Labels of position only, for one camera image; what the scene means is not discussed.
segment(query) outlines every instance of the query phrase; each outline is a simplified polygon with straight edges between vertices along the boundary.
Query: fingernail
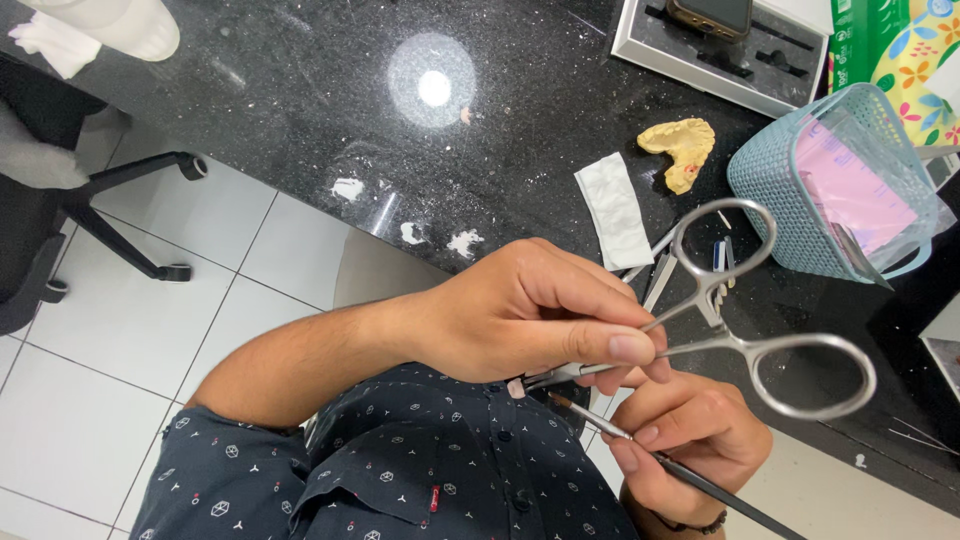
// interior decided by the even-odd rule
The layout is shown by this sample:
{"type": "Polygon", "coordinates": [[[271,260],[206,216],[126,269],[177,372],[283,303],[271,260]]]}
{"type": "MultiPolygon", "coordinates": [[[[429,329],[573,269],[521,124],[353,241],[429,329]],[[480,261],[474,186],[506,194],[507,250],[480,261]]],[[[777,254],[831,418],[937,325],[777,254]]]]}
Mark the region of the fingernail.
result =
{"type": "Polygon", "coordinates": [[[639,337],[615,335],[610,338],[610,356],[621,362],[640,363],[647,353],[646,344],[639,337]]]}
{"type": "Polygon", "coordinates": [[[660,434],[660,429],[657,426],[647,426],[646,428],[634,433],[634,442],[640,445],[650,444],[654,442],[654,439],[657,438],[657,435],[660,434]]]}
{"type": "Polygon", "coordinates": [[[624,473],[636,472],[636,456],[632,450],[627,448],[627,445],[615,444],[610,447],[610,453],[613,454],[613,459],[616,459],[616,464],[620,466],[620,470],[624,473]]]}

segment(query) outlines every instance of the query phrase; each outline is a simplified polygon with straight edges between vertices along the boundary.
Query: smartphone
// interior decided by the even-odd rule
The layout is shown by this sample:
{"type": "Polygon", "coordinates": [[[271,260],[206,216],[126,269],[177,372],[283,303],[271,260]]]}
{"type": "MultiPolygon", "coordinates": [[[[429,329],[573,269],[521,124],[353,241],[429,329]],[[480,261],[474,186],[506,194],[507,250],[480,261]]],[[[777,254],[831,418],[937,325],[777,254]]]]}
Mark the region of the smartphone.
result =
{"type": "Polygon", "coordinates": [[[730,43],[750,33],[754,0],[667,0],[671,17],[730,43]]]}

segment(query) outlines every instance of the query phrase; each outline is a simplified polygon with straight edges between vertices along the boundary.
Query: brush handle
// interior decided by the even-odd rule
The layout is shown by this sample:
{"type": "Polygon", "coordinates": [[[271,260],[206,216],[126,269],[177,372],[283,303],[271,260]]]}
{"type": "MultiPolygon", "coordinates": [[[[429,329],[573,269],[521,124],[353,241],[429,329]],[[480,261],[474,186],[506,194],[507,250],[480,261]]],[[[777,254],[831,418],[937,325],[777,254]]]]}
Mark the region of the brush handle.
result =
{"type": "Polygon", "coordinates": [[[678,461],[674,461],[669,455],[664,454],[663,452],[651,452],[651,454],[657,459],[657,461],[660,462],[660,465],[662,465],[663,468],[673,476],[689,483],[693,487],[703,491],[717,501],[726,504],[730,508],[733,508],[737,512],[740,512],[764,527],[769,528],[781,537],[787,538],[788,540],[806,540],[800,534],[794,532],[791,528],[749,505],[747,502],[735,496],[733,493],[711,482],[710,480],[701,477],[697,473],[688,469],[686,465],[683,465],[678,461]]]}

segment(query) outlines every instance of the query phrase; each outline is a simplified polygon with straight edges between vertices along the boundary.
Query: brush tip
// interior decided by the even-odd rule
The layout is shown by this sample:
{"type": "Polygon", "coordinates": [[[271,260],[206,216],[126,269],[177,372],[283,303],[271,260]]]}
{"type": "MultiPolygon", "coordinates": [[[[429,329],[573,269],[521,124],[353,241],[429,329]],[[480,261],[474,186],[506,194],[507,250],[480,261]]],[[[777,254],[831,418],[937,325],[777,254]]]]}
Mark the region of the brush tip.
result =
{"type": "Polygon", "coordinates": [[[553,392],[547,392],[547,395],[553,398],[554,401],[556,401],[560,405],[570,406],[570,400],[565,398],[564,396],[559,396],[557,394],[554,394],[553,392]]]}

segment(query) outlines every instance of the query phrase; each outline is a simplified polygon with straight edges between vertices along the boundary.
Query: shirt pocket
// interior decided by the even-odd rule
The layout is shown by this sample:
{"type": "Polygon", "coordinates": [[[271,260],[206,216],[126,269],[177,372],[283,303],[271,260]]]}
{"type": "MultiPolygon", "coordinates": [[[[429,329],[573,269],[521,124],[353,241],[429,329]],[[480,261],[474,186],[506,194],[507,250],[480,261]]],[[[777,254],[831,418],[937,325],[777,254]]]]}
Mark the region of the shirt pocket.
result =
{"type": "Polygon", "coordinates": [[[425,526],[436,485],[434,469],[441,429],[391,423],[367,431],[314,468],[290,517],[291,530],[313,521],[337,488],[369,508],[425,526]]]}

